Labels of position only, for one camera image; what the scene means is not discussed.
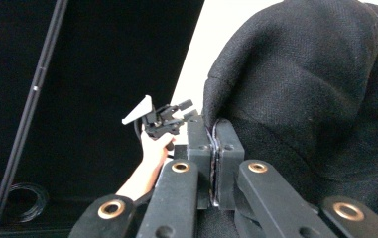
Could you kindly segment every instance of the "coiled cable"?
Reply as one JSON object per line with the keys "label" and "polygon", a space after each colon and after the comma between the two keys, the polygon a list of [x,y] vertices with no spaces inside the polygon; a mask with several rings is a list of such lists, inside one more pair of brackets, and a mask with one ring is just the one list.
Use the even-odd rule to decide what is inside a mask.
{"label": "coiled cable", "polygon": [[21,182],[12,185],[9,189],[9,192],[14,190],[28,190],[34,193],[37,197],[37,201],[35,204],[27,211],[19,215],[17,217],[18,222],[28,222],[39,216],[44,208],[46,207],[47,203],[49,202],[49,193],[46,191],[45,188],[38,184],[30,183],[30,182]]}

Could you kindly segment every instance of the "human hand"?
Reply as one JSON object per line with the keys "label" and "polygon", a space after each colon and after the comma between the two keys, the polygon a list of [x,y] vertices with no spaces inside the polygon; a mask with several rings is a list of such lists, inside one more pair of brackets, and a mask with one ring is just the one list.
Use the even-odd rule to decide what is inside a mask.
{"label": "human hand", "polygon": [[150,168],[160,168],[167,158],[168,150],[166,146],[170,142],[175,141],[174,135],[166,133],[159,139],[154,140],[148,136],[143,127],[142,131],[142,164],[147,165]]}

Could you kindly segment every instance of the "brass screw insert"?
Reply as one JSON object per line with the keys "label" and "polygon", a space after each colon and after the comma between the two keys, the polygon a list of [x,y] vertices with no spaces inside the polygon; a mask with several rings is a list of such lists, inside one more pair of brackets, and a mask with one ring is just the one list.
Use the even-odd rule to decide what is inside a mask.
{"label": "brass screw insert", "polygon": [[174,163],[172,166],[174,172],[184,173],[189,170],[189,164],[183,162]]}
{"label": "brass screw insert", "polygon": [[[112,206],[116,206],[117,209],[114,211],[110,211],[109,209]],[[115,199],[115,200],[110,200],[102,204],[99,209],[98,209],[98,215],[102,219],[108,220],[115,218],[119,216],[121,213],[124,211],[125,204],[122,200]]]}
{"label": "brass screw insert", "polygon": [[[346,212],[344,208],[348,208],[351,212]],[[338,202],[333,205],[333,210],[342,218],[345,218],[350,221],[362,221],[364,219],[364,213],[358,207],[345,203]]]}
{"label": "brass screw insert", "polygon": [[250,163],[248,169],[254,173],[264,173],[268,170],[267,166],[261,163]]}

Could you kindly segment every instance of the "dark background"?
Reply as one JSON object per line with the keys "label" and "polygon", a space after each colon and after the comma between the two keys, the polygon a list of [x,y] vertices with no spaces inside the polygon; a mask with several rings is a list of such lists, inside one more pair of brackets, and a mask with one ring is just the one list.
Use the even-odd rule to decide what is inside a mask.
{"label": "dark background", "polygon": [[[0,181],[54,0],[0,1]],[[121,119],[170,102],[203,1],[70,1],[15,182],[55,202],[115,192],[140,163]]]}

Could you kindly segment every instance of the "black pole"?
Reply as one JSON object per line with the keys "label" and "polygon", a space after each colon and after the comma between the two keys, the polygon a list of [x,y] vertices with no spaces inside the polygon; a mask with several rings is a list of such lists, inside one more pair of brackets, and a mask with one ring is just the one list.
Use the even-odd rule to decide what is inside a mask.
{"label": "black pole", "polygon": [[19,128],[15,137],[15,142],[9,156],[9,161],[3,180],[0,184],[0,221],[4,208],[6,206],[7,198],[9,196],[9,188],[12,185],[16,169],[18,168],[19,161],[21,160],[22,151],[24,149],[25,141],[28,137],[28,132],[34,116],[35,108],[38,103],[38,98],[40,97],[40,92],[46,78],[46,73],[49,68],[53,50],[56,45],[67,3],[68,0],[58,0],[56,2],[55,10],[50,21],[43,49],[41,50],[40,59],[38,60],[38,65],[35,70],[31,89],[28,94],[24,112],[22,113],[21,122],[19,124]]}

